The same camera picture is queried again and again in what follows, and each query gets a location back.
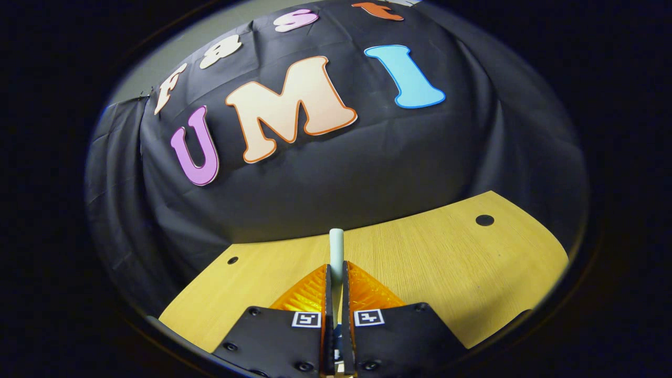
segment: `black fabric backdrop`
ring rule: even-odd
[[[386,5],[405,20],[373,17],[342,1],[274,12],[180,62],[189,65],[161,117],[153,114],[156,92],[106,110],[92,138],[86,203],[108,272],[141,309],[158,316],[231,243],[362,227],[488,190],[539,220],[567,252],[577,248],[587,175],[552,90],[508,48],[448,11],[428,3]],[[320,18],[290,32],[274,30],[274,19],[300,8]],[[242,47],[200,70],[205,50],[231,34],[240,35]],[[446,100],[396,106],[394,81],[363,53],[383,44],[408,46]],[[249,81],[280,93],[287,68],[316,55],[329,59],[329,77],[357,121],[312,137],[302,131],[300,111],[293,144],[263,126],[278,150],[245,163],[239,121],[225,97]],[[203,105],[220,171],[199,187],[182,172],[170,138]],[[193,129],[186,139],[201,163]]]

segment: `orange translucent part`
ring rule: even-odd
[[[389,309],[406,305],[385,285],[350,261],[347,262],[347,279],[350,314],[352,311]]]
[[[327,265],[301,278],[270,308],[285,311],[324,312],[327,294]]]

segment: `wooden table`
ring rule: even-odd
[[[490,215],[495,222],[478,225],[479,215]],[[344,248],[346,260],[405,303],[428,302],[467,348],[539,304],[568,263],[547,229],[494,192],[346,231]],[[237,262],[228,264],[232,257]],[[269,307],[294,283],[328,263],[328,234],[234,244],[159,320],[213,352],[248,306]]]

